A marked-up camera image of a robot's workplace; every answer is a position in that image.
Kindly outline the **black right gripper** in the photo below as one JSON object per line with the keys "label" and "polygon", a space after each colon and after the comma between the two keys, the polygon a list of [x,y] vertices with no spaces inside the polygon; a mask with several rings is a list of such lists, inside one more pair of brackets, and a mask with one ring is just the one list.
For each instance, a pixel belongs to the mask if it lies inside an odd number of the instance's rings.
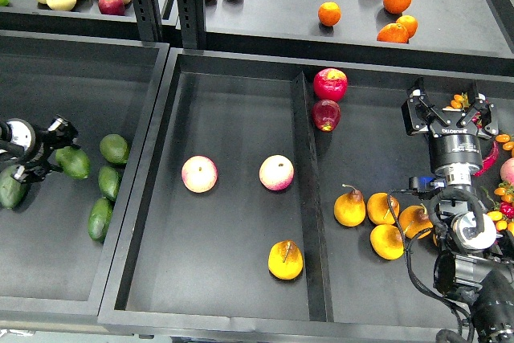
{"label": "black right gripper", "polygon": [[442,109],[430,102],[423,77],[414,81],[402,104],[406,134],[430,134],[430,170],[437,176],[443,176],[444,169],[457,164],[465,165],[470,174],[481,170],[483,159],[479,137],[491,139],[499,133],[496,106],[479,92],[475,80],[462,98],[463,107],[457,126],[450,125]]}

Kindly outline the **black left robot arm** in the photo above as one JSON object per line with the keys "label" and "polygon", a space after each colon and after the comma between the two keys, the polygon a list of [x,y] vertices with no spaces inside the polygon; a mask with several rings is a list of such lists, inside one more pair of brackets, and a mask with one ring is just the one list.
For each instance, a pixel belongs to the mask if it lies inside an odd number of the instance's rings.
{"label": "black left robot arm", "polygon": [[21,184],[42,182],[52,172],[63,172],[49,158],[58,149],[79,149],[78,134],[75,126],[60,115],[55,115],[47,128],[21,118],[1,120],[1,162],[15,165],[12,177]]}

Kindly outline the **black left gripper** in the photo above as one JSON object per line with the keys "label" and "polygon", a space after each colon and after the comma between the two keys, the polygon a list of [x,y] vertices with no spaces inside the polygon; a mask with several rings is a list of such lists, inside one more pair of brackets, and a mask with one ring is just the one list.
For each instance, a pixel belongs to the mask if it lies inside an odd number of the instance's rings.
{"label": "black left gripper", "polygon": [[7,128],[10,130],[7,161],[16,165],[11,177],[17,182],[43,182],[48,174],[62,173],[61,166],[48,161],[53,150],[79,148],[78,130],[60,115],[54,116],[47,129],[20,118],[10,118]]}

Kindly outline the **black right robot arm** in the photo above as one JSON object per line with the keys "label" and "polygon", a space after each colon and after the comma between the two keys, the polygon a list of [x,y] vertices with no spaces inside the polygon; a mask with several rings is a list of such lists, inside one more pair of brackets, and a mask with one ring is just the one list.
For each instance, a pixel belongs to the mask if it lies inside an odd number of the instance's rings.
{"label": "black right robot arm", "polygon": [[[483,172],[480,142],[498,133],[496,108],[471,83],[464,108],[440,108],[417,78],[402,105],[406,133],[426,137],[429,177],[412,177],[406,189],[426,208],[432,226],[404,240],[412,284],[438,300],[456,317],[456,330],[441,329],[438,342],[511,342],[513,340],[513,235],[496,229],[472,179]],[[434,287],[414,274],[412,245],[432,233],[439,249]]]}

